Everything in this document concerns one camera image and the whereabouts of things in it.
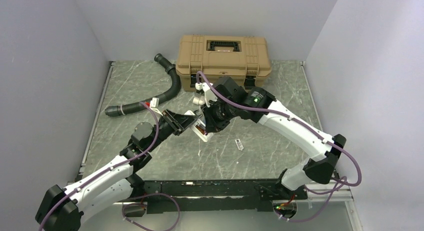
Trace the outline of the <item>white AC remote control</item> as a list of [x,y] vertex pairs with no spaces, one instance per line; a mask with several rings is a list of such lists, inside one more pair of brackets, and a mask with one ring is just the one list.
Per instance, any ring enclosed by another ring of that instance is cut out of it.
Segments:
[[200,140],[207,143],[214,134],[206,131],[206,124],[193,111],[188,110],[184,114],[194,116],[194,122],[189,126],[189,128],[199,137]]

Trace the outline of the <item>white battery cover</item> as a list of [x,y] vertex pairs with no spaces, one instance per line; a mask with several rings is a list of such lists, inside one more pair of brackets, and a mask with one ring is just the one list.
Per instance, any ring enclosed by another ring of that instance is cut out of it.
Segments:
[[239,138],[237,138],[234,141],[235,141],[235,144],[236,144],[237,149],[239,151],[243,151],[244,150],[244,146],[243,146],[241,140]]

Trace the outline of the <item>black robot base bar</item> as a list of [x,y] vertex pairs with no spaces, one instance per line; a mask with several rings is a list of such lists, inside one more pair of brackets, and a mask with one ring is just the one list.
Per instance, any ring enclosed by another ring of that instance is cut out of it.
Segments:
[[125,202],[145,204],[148,214],[256,210],[271,212],[272,205],[308,198],[302,186],[292,195],[277,190],[277,179],[145,180]]

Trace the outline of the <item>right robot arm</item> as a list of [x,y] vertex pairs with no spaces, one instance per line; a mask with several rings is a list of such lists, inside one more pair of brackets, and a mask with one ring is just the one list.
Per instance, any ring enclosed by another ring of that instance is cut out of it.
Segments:
[[246,91],[231,77],[215,83],[201,82],[196,75],[196,92],[204,99],[200,105],[206,133],[218,133],[236,117],[263,125],[284,136],[307,155],[307,159],[282,171],[275,185],[276,194],[289,198],[295,190],[310,183],[328,184],[346,139],[332,136],[305,123],[281,101],[262,87]]

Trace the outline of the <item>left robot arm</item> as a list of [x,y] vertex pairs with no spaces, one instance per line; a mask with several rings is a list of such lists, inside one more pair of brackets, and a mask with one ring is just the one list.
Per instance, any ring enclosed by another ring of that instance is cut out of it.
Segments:
[[197,120],[191,111],[168,109],[154,116],[154,124],[139,123],[126,147],[106,165],[64,188],[49,188],[35,220],[41,231],[77,231],[94,214],[122,200],[137,201],[144,194],[145,181],[137,175],[152,159],[150,152],[169,136],[178,136]]

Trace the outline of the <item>white pipe elbow fitting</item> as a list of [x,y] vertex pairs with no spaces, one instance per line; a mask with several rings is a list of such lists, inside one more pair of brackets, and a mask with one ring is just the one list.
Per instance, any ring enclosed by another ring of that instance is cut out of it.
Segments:
[[193,104],[198,106],[203,106],[206,104],[206,100],[204,96],[194,96],[192,102]]

